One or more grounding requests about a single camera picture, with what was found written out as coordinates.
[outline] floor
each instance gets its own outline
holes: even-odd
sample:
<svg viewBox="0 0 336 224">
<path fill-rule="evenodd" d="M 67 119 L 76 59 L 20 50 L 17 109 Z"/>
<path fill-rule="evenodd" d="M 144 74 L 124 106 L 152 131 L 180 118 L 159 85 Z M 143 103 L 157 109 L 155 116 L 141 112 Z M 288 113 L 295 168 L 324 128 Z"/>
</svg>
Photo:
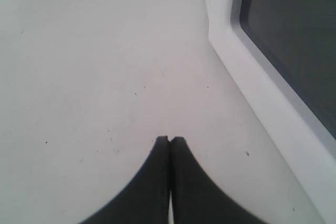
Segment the floor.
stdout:
<svg viewBox="0 0 336 224">
<path fill-rule="evenodd" d="M 0 222 L 78 223 L 184 136 L 270 223 L 322 223 L 207 39 L 204 0 L 4 0 Z"/>
</svg>

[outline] white floor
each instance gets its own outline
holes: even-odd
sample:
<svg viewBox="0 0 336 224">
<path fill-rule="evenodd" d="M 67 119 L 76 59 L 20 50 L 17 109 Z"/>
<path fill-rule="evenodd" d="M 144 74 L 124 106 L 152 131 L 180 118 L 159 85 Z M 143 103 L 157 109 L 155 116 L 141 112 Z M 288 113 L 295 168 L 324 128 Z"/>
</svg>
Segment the white floor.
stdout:
<svg viewBox="0 0 336 224">
<path fill-rule="evenodd" d="M 321 223 L 207 40 L 204 0 L 2 0 L 0 223 L 78 223 L 184 136 L 270 223 Z"/>
</svg>

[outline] microwave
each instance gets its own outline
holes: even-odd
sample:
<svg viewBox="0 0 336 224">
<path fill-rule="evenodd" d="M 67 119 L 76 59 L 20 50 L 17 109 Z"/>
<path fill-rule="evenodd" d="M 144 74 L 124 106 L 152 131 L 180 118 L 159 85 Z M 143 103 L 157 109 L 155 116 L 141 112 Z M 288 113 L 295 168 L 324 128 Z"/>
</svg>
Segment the microwave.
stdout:
<svg viewBox="0 0 336 224">
<path fill-rule="evenodd" d="M 336 0 L 205 0 L 208 37 L 326 223 L 336 220 Z"/>
</svg>

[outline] white appliance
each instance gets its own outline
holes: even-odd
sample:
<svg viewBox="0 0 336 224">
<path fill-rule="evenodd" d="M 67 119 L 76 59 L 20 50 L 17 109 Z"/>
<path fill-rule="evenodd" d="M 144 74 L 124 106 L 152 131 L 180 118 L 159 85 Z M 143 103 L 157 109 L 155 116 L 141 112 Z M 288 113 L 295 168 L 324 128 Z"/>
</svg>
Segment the white appliance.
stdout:
<svg viewBox="0 0 336 224">
<path fill-rule="evenodd" d="M 242 0 L 206 0 L 209 40 L 326 223 L 336 220 L 336 140 L 243 31 Z"/>
</svg>

